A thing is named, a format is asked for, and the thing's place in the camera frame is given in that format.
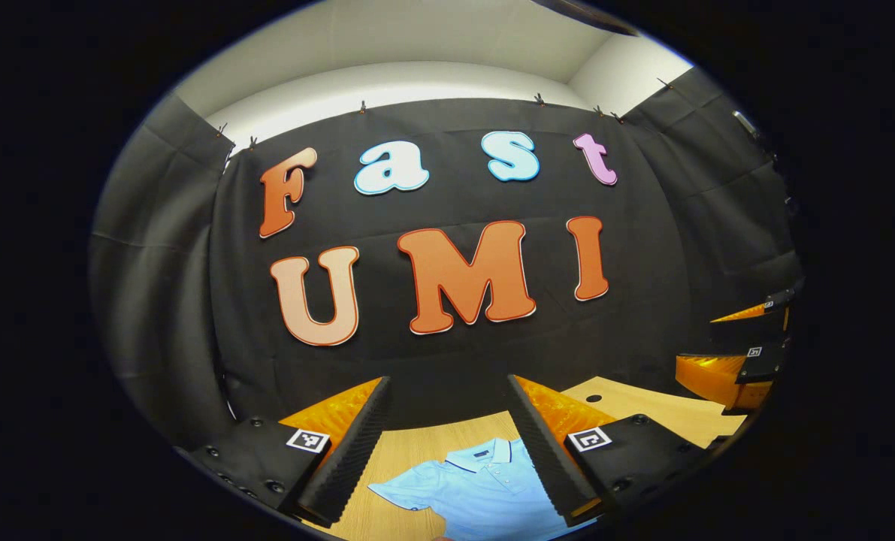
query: wooden table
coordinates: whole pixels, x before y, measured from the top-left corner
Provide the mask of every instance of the wooden table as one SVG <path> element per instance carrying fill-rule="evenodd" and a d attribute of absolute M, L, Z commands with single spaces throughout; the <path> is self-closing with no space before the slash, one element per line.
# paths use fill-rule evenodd
<path fill-rule="evenodd" d="M 724 407 L 707 400 L 655 393 L 603 377 L 594 377 L 564 391 L 584 401 L 592 394 L 601 400 L 591 407 L 622 419 L 643 413 L 698 446 L 708 446 L 722 434 L 735 434 L 745 416 L 723 416 Z M 340 521 L 323 528 L 349 541 L 431 541 L 444 532 L 444 520 L 430 508 L 409 511 L 377 496 L 368 484 L 387 482 L 427 460 L 443 461 L 448 452 L 477 446 L 493 438 L 520 436 L 506 411 L 470 421 L 437 427 L 385 431 L 377 442 Z"/>

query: orange letter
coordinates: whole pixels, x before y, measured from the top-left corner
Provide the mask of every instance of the orange letter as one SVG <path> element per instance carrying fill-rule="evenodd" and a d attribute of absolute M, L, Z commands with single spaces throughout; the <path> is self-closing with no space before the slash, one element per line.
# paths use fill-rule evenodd
<path fill-rule="evenodd" d="M 410 322 L 414 334 L 444 332 L 454 318 L 443 311 L 444 291 L 454 309 L 468 325 L 477 321 L 484 295 L 491 285 L 491 306 L 486 316 L 492 322 L 524 318 L 537 308 L 527 295 L 520 240 L 524 226 L 518 222 L 489 223 L 471 264 L 440 229 L 419 229 L 397 240 L 397 247 L 410 256 L 417 291 L 417 317 Z"/>
<path fill-rule="evenodd" d="M 590 301 L 608 292 L 608 280 L 601 267 L 601 220 L 593 216 L 577 216 L 567 220 L 567 230 L 577 244 L 577 273 L 580 274 L 574 298 Z"/>
<path fill-rule="evenodd" d="M 300 196 L 304 194 L 304 171 L 300 168 L 312 168 L 316 163 L 317 151 L 308 147 L 261 175 L 261 182 L 264 183 L 261 239 L 280 233 L 293 223 L 293 212 L 286 209 L 286 198 L 289 195 L 292 203 L 300 200 Z"/>
<path fill-rule="evenodd" d="M 354 261 L 361 253 L 354 246 L 340 246 L 320 254 L 317 260 L 330 275 L 334 295 L 334 318 L 328 323 L 314 322 L 307 310 L 304 274 L 310 268 L 306 257 L 288 257 L 270 266 L 277 281 L 280 311 L 286 330 L 297 340 L 311 346 L 336 346 L 357 332 L 357 294 L 354 292 Z"/>

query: ceiling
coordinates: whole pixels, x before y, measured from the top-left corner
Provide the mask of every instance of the ceiling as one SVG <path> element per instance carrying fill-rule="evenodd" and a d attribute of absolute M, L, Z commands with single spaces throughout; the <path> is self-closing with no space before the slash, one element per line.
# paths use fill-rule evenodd
<path fill-rule="evenodd" d="M 612 35 L 531 0 L 324 0 L 221 52 L 177 93 L 209 116 L 292 79 L 408 61 L 490 65 L 567 83 Z"/>

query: orange plastic part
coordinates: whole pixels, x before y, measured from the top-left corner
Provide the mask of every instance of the orange plastic part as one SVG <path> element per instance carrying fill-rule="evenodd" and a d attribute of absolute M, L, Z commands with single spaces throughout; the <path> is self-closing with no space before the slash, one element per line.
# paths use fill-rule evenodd
<path fill-rule="evenodd" d="M 731 322 L 734 319 L 748 319 L 748 318 L 757 318 L 757 316 L 764 315 L 764 305 L 759 304 L 757 306 L 752 306 L 750 308 L 745 308 L 740 312 L 735 312 L 728 316 L 723 316 L 723 318 L 713 319 L 711 322 Z"/>
<path fill-rule="evenodd" d="M 735 383 L 744 355 L 725 357 L 678 355 L 674 378 L 698 396 L 728 409 L 754 409 L 762 403 L 770 381 Z"/>
<path fill-rule="evenodd" d="M 303 428 L 304 431 L 320 432 L 321 434 L 330 435 L 330 449 L 327 449 L 327 455 L 324 455 L 320 464 L 330 458 L 331 453 L 340 445 L 340 441 L 347 435 L 347 429 L 350 428 L 354 419 L 361 413 L 367 399 L 373 393 L 374 388 L 381 381 L 381 378 L 372 379 L 366 383 L 362 383 L 357 387 L 351 387 L 342 393 L 334 394 L 327 400 L 321 400 L 319 403 L 311 407 L 302 409 L 293 415 L 280 420 L 281 425 L 288 425 L 293 428 Z"/>
<path fill-rule="evenodd" d="M 564 446 L 564 438 L 567 438 L 568 434 L 618 421 L 606 413 L 585 403 L 579 403 L 574 398 L 565 397 L 564 394 L 539 383 L 520 376 L 515 376 L 515 379 L 527 393 L 531 405 L 537 409 L 544 424 L 554 434 L 554 438 L 557 439 L 558 444 L 561 444 L 561 449 L 567 453 L 567 456 L 570 456 L 570 453 Z"/>

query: light blue letter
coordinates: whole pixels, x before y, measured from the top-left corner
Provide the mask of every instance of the light blue letter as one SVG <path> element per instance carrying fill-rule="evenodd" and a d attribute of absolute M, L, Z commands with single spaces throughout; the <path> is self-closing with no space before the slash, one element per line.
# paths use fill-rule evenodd
<path fill-rule="evenodd" d="M 389 141 L 368 148 L 361 154 L 361 163 L 366 165 L 354 177 L 354 188 L 364 195 L 379 195 L 391 188 L 408 192 L 418 189 L 431 177 L 429 171 L 420 167 L 420 148 L 408 141 Z"/>
<path fill-rule="evenodd" d="M 481 148 L 493 160 L 488 171 L 501 182 L 531 180 L 540 171 L 534 156 L 534 142 L 522 132 L 491 132 L 481 140 Z"/>

